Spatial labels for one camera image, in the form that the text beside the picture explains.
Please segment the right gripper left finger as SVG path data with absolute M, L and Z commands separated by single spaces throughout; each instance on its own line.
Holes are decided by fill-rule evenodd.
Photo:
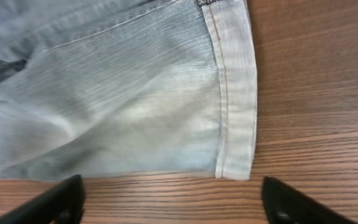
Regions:
M 84 203 L 83 179 L 74 175 L 4 214 L 0 224 L 79 224 Z

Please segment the light blue denim jeans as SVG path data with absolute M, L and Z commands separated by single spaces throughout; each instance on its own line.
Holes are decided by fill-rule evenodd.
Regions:
M 0 179 L 247 180 L 256 128 L 244 0 L 0 1 Z

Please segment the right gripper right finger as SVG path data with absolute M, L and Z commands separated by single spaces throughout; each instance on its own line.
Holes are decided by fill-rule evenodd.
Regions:
M 270 224 L 357 224 L 274 177 L 264 177 L 261 198 Z

